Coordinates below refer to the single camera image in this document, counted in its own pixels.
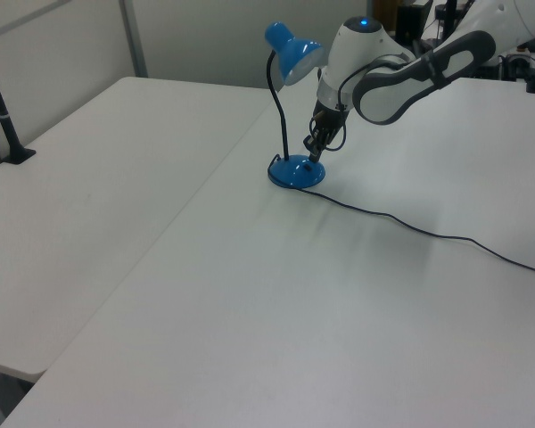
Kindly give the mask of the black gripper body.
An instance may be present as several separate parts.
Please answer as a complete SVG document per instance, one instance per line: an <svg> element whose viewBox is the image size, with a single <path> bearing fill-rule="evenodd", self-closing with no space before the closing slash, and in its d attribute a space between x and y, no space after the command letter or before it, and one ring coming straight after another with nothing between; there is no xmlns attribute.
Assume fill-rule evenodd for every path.
<svg viewBox="0 0 535 428"><path fill-rule="evenodd" d="M314 135L336 135L348 118L349 113L349 110L337 111L327 108L317 101L312 113L314 123L311 125L311 132Z"/></svg>

